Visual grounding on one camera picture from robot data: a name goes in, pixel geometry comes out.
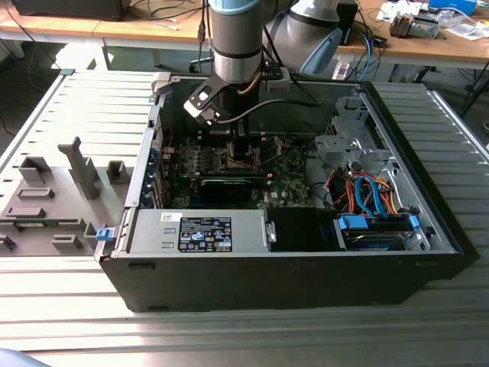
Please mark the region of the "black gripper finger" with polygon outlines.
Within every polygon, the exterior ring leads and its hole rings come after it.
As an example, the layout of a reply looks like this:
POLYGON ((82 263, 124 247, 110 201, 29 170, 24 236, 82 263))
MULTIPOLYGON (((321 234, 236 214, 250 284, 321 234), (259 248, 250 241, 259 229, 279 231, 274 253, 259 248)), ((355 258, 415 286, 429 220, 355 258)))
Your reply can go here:
POLYGON ((251 143, 250 138, 246 136, 238 136, 232 139, 233 145, 233 158, 236 161, 244 161, 251 155, 251 143))

